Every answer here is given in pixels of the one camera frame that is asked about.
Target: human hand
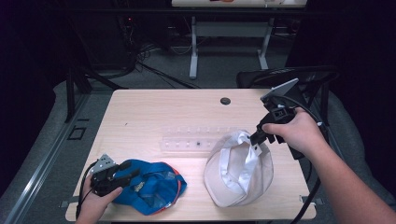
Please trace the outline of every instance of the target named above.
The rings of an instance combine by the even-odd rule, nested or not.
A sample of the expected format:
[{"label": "human hand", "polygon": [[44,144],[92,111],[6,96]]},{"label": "human hand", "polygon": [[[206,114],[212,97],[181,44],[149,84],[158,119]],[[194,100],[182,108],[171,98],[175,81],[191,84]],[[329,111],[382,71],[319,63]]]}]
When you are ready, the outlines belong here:
[{"label": "human hand", "polygon": [[325,146],[323,144],[327,145],[327,143],[311,116],[300,107],[295,110],[297,114],[289,123],[266,123],[262,125],[262,130],[283,137],[290,147],[302,152],[309,158],[313,150]]},{"label": "human hand", "polygon": [[122,187],[118,187],[103,197],[94,194],[91,189],[91,176],[88,175],[84,183],[83,197],[88,195],[81,205],[81,211],[76,223],[96,223],[105,212],[107,205],[113,202],[121,193]]}]

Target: person's left hand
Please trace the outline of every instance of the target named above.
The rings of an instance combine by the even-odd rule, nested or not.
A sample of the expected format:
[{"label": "person's left hand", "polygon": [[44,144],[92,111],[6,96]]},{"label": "person's left hand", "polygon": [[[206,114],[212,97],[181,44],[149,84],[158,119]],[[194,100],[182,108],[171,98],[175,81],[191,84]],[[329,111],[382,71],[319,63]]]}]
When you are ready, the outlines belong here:
[{"label": "person's left hand", "polygon": [[99,197],[91,191],[91,175],[88,175],[85,179],[82,197],[88,195],[81,205],[81,211],[76,223],[96,223],[105,212],[107,205],[113,202],[121,193],[122,187],[118,187],[107,195]]}]

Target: wooden table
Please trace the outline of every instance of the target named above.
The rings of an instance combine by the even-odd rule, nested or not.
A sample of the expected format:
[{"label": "wooden table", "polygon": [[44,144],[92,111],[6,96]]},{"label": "wooden table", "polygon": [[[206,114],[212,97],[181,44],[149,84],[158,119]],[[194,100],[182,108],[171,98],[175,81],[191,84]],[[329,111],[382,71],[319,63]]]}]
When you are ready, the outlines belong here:
[{"label": "wooden table", "polygon": [[[164,130],[210,127],[212,130],[236,127],[254,133],[265,116],[260,97],[267,90],[125,90],[115,91],[92,145],[83,172],[104,153],[120,164],[128,159],[165,161],[186,179],[186,191],[177,203],[153,216],[143,216],[131,206],[111,203],[102,220],[111,221],[193,221],[293,219],[309,194],[299,162],[286,144],[269,144],[274,179],[269,189],[254,203],[229,208],[217,207],[206,191],[203,173],[208,151],[181,149],[177,153],[161,147]],[[229,105],[220,99],[227,97]],[[78,195],[79,185],[74,195]],[[76,203],[66,211],[75,220]],[[304,219],[313,218],[313,205]]]}]

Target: human arm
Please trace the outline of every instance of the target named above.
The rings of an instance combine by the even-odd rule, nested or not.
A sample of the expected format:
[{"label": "human arm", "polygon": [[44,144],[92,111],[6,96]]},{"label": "human arm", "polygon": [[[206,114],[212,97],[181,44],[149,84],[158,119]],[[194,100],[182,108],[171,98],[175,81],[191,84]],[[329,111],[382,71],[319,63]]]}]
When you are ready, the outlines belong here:
[{"label": "human arm", "polygon": [[264,124],[266,133],[280,135],[315,166],[340,223],[396,223],[390,209],[334,153],[318,125],[301,108],[288,124]]},{"label": "human arm", "polygon": [[115,198],[117,198],[122,192],[122,188],[118,187],[107,195],[100,197],[94,194],[91,190],[91,176],[87,176],[84,183],[83,197],[87,195],[81,205],[81,211],[79,213],[76,224],[91,224],[96,223],[105,212],[107,205]]}]

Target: black chair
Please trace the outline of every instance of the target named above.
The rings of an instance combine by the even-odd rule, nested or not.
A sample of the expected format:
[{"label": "black chair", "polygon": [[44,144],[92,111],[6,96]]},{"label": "black chair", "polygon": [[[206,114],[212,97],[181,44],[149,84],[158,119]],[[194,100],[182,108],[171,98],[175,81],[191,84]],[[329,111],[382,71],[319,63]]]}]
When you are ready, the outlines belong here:
[{"label": "black chair", "polygon": [[240,72],[236,75],[236,85],[239,89],[272,88],[298,78],[298,83],[286,95],[309,108],[321,90],[319,113],[328,124],[329,83],[338,77],[337,68],[332,65],[285,67]]}]

